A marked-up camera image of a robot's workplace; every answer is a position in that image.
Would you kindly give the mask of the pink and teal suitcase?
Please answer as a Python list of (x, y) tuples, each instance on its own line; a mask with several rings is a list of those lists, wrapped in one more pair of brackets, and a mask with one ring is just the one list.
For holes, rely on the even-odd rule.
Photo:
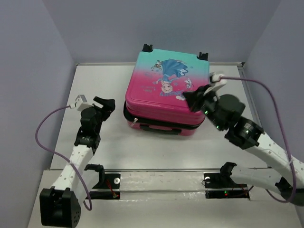
[(125, 94), (123, 114), (137, 130), (191, 136), (205, 115), (191, 112), (184, 92), (209, 83), (208, 53), (198, 55), (144, 44)]

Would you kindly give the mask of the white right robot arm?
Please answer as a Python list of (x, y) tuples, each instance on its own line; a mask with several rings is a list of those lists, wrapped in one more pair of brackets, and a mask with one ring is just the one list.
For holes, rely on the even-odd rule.
[(226, 162), (220, 169), (223, 186), (243, 182), (279, 194), (284, 201), (304, 205), (304, 164), (274, 142), (257, 123), (242, 116), (245, 104), (236, 96), (218, 96), (208, 86), (183, 96), (191, 112), (202, 111), (225, 138), (234, 146), (258, 157), (267, 164), (265, 169), (248, 169)]

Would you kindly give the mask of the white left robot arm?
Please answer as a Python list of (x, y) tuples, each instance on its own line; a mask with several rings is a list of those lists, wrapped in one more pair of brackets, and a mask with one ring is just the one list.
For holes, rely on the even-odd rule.
[(75, 228), (82, 206), (92, 210), (90, 190), (105, 183), (103, 165), (91, 164), (99, 146), (100, 130), (115, 110), (114, 99), (93, 98), (90, 104), (84, 95), (78, 95), (67, 108), (80, 112), (80, 127), (70, 157), (51, 150), (37, 140), (38, 146), (65, 160), (66, 164), (50, 188), (43, 188), (39, 195), (40, 217), (43, 226)]

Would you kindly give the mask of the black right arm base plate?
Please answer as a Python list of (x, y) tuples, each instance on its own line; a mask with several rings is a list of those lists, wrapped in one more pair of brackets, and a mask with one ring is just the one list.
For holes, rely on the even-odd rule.
[(231, 178), (217, 172), (204, 173), (201, 184), (205, 187), (206, 199), (250, 199), (246, 184), (236, 184)]

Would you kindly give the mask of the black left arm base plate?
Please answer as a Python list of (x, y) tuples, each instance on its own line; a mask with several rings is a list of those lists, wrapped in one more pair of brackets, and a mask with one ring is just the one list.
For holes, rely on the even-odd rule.
[(90, 190), (93, 200), (119, 200), (120, 199), (120, 173), (106, 173), (102, 165), (88, 164), (85, 171), (94, 171), (98, 174), (98, 182)]

